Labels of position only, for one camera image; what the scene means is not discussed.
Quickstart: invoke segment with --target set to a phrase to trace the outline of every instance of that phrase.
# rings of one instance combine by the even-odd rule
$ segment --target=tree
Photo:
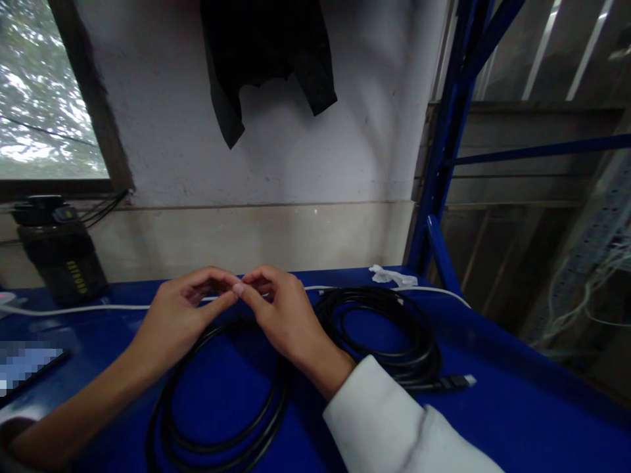
[[[0,179],[108,177],[46,0],[0,0]]]

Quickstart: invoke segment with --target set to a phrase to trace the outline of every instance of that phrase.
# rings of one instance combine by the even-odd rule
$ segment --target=black cable
[[[83,215],[81,215],[81,217],[79,218],[79,220],[81,220],[82,222],[86,222],[88,220],[90,220],[91,218],[93,218],[93,214],[96,213],[96,211],[103,207],[105,204],[107,204],[108,202],[112,202],[113,200],[116,199],[116,197],[118,197],[118,194],[116,193],[112,193],[110,194],[108,197],[106,197],[105,199],[103,199],[102,201],[100,201],[98,204],[96,204],[95,206],[93,206],[90,210],[88,210],[87,212],[85,212]]]
[[[326,290],[314,306],[321,323],[337,346],[359,362],[368,355],[409,392],[460,389],[471,386],[471,376],[439,378],[442,355],[427,314],[409,297],[390,289],[366,286]],[[351,338],[346,316],[356,310],[370,311],[392,321],[408,338],[410,347],[396,353],[372,349]]]
[[[35,125],[28,125],[28,124],[25,124],[24,122],[21,122],[20,120],[16,120],[15,118],[9,118],[6,115],[0,114],[0,118],[2,118],[3,120],[6,120],[8,122],[11,122],[12,124],[23,126],[25,128],[29,128],[29,129],[34,130],[34,131],[38,131],[40,133],[46,133],[47,135],[50,135],[50,136],[56,136],[58,138],[63,138],[65,140],[74,141],[75,143],[81,143],[82,145],[87,145],[87,146],[92,146],[93,148],[98,148],[97,145],[95,145],[94,143],[90,143],[89,141],[84,141],[84,140],[81,140],[81,139],[78,139],[78,138],[73,138],[73,137],[68,136],[68,135],[63,135],[62,133],[55,133],[54,131],[48,131],[47,129],[40,128],[40,127],[35,126]]]
[[[119,203],[121,203],[121,201],[127,196],[127,194],[128,194],[128,190],[125,189],[124,191],[120,192],[118,196],[110,204],[105,206],[103,209],[99,210],[97,213],[95,213],[88,219],[84,220],[83,223],[86,224],[85,227],[90,229],[94,227],[98,222],[103,220],[112,210],[114,210],[117,207],[117,205],[119,205]]]
[[[86,228],[88,229],[94,227],[94,225],[96,225],[98,222],[103,220],[112,210],[114,210],[114,208],[116,208],[117,205],[119,205],[122,202],[122,200],[127,196],[128,193],[129,191],[125,189],[119,192],[118,194],[113,194],[112,196],[100,201],[90,210],[85,212],[79,218],[79,220],[83,222],[86,225]],[[104,208],[96,212],[101,206],[103,206],[107,202],[109,202],[109,204],[107,204]],[[14,240],[5,240],[5,241],[0,241],[0,248],[4,248],[7,246],[18,246],[21,244],[22,242],[17,238]]]
[[[209,341],[225,332],[238,332],[255,327],[254,322],[235,322],[226,325],[211,325],[195,342],[190,352],[176,365],[173,374],[167,381],[156,406],[145,438],[145,457],[149,472],[160,472],[155,450],[156,427],[162,451],[169,462],[179,471],[198,472],[225,472],[228,470],[249,471],[263,457],[272,441],[276,437],[285,416],[288,398],[288,364],[285,358],[279,355],[275,379],[263,407],[256,418],[243,430],[232,438],[219,443],[201,443],[187,437],[177,427],[173,419],[172,400],[177,385],[186,371],[189,363],[195,355]],[[179,451],[198,454],[214,454],[225,452],[251,438],[251,443],[233,458],[220,463],[197,464],[182,458]]]

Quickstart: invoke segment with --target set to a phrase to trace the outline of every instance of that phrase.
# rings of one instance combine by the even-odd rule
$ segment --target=blue table
[[[393,268],[406,272],[403,268]],[[375,284],[367,269],[297,273],[305,286]],[[149,304],[160,281],[113,284],[108,302]],[[54,307],[42,289],[20,290],[30,309]],[[423,394],[421,404],[441,411],[454,428],[506,472],[629,472],[631,412],[582,380],[550,363],[494,323],[440,294],[408,292],[432,319],[445,374],[473,374],[464,392]],[[312,302],[317,292],[310,294]],[[43,375],[0,411],[39,418],[96,377],[129,344],[143,311],[98,311],[36,319],[0,320],[4,340],[52,340],[72,350],[62,365]],[[221,320],[252,317],[241,302]],[[400,348],[402,334],[369,313],[349,315],[358,341]],[[221,440],[240,430],[261,406],[275,370],[275,353],[253,330],[222,336],[191,363],[174,399],[180,428],[199,440]],[[76,471],[145,471],[149,416],[164,380],[130,405],[86,449]],[[255,471],[343,471],[322,420],[325,403],[299,373],[292,376],[290,403],[279,435]],[[163,464],[165,471],[172,469]]]

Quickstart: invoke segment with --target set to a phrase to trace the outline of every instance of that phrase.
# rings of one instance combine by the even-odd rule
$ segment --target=blurred screen
[[[0,398],[67,353],[49,342],[0,342]]]

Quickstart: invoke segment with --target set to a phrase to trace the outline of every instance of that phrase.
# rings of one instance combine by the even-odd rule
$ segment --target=blue metal frame
[[[440,231],[454,166],[631,148],[631,135],[615,135],[457,159],[476,77],[525,0],[503,0],[489,21],[493,2],[459,1],[456,32],[407,262],[408,268],[425,277],[434,257],[443,286],[458,294],[461,290]]]

